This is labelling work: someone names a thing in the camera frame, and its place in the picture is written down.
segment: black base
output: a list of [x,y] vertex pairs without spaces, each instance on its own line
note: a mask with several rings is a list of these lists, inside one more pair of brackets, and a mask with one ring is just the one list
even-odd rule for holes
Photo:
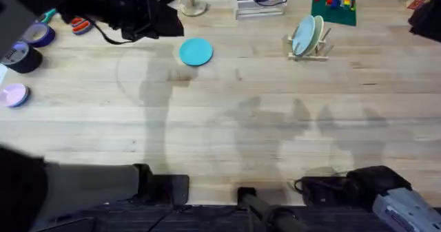
[[246,194],[257,196],[257,192],[254,187],[239,187],[237,189],[237,206],[240,209],[246,209],[246,204],[243,202],[243,197]]
[[343,191],[345,177],[303,177],[301,194],[309,207],[348,206],[347,194]]
[[184,205],[188,202],[188,175],[153,175],[148,204]]

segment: blue plastic disc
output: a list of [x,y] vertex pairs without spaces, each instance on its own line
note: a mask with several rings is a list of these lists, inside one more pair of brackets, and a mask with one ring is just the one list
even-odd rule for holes
[[182,62],[190,66],[206,64],[213,56],[213,47],[205,39],[186,40],[179,49]]

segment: tape roll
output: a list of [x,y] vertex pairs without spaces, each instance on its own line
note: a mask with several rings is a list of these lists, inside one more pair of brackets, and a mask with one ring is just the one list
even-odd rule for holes
[[18,41],[2,58],[1,63],[20,74],[26,74],[37,69],[43,56],[24,41]]
[[22,38],[32,47],[44,47],[55,39],[55,31],[46,23],[37,22],[25,31]]

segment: lamp base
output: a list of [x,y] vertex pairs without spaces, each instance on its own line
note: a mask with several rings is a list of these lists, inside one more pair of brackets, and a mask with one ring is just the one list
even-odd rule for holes
[[187,0],[181,7],[181,11],[184,15],[189,17],[196,17],[207,11],[207,2],[204,0],[194,0],[194,6],[192,2]]

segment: black tape roll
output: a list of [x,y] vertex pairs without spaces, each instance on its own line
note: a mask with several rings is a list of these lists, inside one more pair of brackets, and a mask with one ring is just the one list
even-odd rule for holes
[[23,41],[18,41],[2,58],[1,63],[20,74],[37,69],[43,60],[40,52]]

